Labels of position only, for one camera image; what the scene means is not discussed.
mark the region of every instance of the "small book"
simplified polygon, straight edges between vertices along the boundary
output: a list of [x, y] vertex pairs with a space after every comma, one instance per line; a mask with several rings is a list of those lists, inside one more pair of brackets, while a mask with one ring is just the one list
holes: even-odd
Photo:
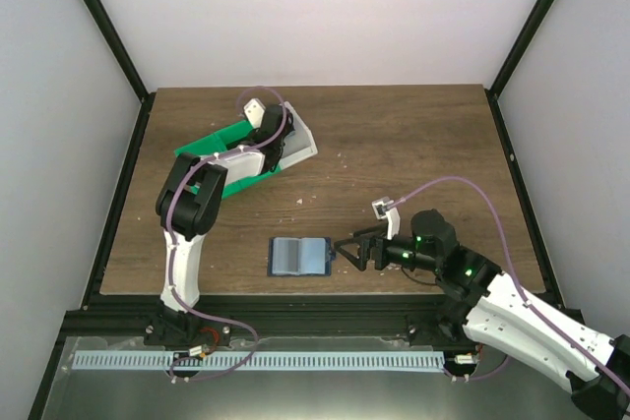
[[330, 238], [272, 238], [268, 275], [331, 275]]

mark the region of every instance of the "wooden tabletop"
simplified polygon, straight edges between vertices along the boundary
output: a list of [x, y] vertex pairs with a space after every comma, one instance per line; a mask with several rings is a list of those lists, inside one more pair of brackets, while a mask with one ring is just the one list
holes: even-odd
[[[498, 209], [522, 283], [543, 284], [510, 172], [481, 86], [279, 88], [311, 129], [319, 153], [221, 203], [204, 243], [202, 293], [409, 293], [417, 285], [399, 270], [359, 272], [342, 257], [332, 275], [269, 277], [269, 239], [344, 239], [376, 223], [370, 203], [396, 199], [443, 175], [467, 177]], [[160, 293], [165, 246], [154, 207], [173, 164], [173, 150], [236, 121], [239, 89], [163, 89], [140, 149], [105, 272], [104, 294]], [[266, 92], [255, 93], [273, 103]], [[462, 244], [497, 264], [504, 259], [493, 219], [473, 189], [439, 184], [399, 207], [410, 217], [438, 209]], [[419, 278], [427, 276], [416, 274]]]

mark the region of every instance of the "black metal frame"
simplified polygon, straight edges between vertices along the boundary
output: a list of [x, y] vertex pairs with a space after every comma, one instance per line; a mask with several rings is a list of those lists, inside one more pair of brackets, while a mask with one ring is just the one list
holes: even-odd
[[[157, 295], [100, 294], [100, 284], [156, 95], [146, 90], [100, 0], [84, 1], [138, 96], [141, 107], [98, 245], [93, 270], [83, 297], [83, 308], [68, 312], [64, 318], [32, 405], [29, 418], [33, 420], [43, 414], [63, 345], [68, 336], [143, 336], [158, 303]], [[514, 151], [497, 102], [498, 96], [515, 71], [552, 2], [553, 0], [536, 1], [494, 84], [486, 94], [540, 266], [546, 290], [540, 296], [547, 302], [564, 308], [523, 176], [517, 160], [511, 158]], [[256, 327], [261, 336], [397, 337], [408, 336], [410, 328], [413, 327], [413, 337], [409, 339], [415, 345], [432, 346], [443, 351], [469, 349], [471, 347], [469, 343], [453, 342], [436, 327], [436, 312], [444, 301], [445, 296], [441, 294], [202, 296], [197, 308], [203, 312], [249, 323]]]

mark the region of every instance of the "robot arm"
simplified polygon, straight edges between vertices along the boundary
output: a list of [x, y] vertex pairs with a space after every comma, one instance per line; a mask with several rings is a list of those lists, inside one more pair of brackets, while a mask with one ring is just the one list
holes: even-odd
[[[166, 229], [166, 215], [173, 195], [188, 171], [201, 159], [210, 156], [196, 156], [187, 152], [180, 154], [157, 198], [156, 212], [160, 216], [164, 233], [167, 265], [174, 251], [173, 284], [177, 287], [179, 297], [189, 307], [194, 307], [199, 300], [197, 279], [202, 246], [206, 234], [217, 219], [224, 187], [275, 169], [283, 153], [284, 138], [293, 131], [292, 115], [287, 111], [284, 129], [278, 137], [263, 148], [253, 150], [251, 146], [265, 142], [277, 131], [282, 121], [283, 108], [273, 105], [265, 109], [259, 101], [251, 100], [244, 112], [253, 127], [252, 132], [228, 152], [212, 156], [212, 161], [204, 164], [193, 175], [177, 201], [171, 221], [177, 238], [176, 251]], [[164, 277], [160, 300], [167, 309], [185, 312], [173, 297], [168, 273]]]
[[[571, 393], [578, 408], [595, 420], [623, 417], [630, 399], [531, 306], [626, 384], [630, 382], [628, 336], [613, 339], [589, 329], [523, 289], [529, 299], [526, 305], [513, 278], [460, 245], [455, 229], [437, 210], [417, 213], [411, 219], [411, 236], [399, 235], [400, 218], [396, 209], [388, 209], [389, 202], [384, 198], [372, 204], [377, 217], [387, 219], [386, 225], [359, 231], [337, 242], [335, 249], [359, 270], [373, 260], [377, 270], [397, 264], [432, 271], [449, 298], [437, 321], [448, 337], [492, 346], [540, 371]], [[357, 256], [344, 249], [350, 243], [358, 244]]]

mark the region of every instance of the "cable tray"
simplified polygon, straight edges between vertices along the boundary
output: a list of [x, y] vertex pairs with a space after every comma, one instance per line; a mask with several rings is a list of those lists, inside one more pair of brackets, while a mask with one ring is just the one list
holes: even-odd
[[[163, 371], [172, 364], [174, 351], [84, 351], [75, 352], [73, 370]], [[194, 368], [221, 371], [247, 355], [246, 352], [217, 351], [203, 361], [186, 360], [175, 371]], [[239, 371], [398, 371], [441, 373], [444, 353], [406, 352], [257, 352]]]

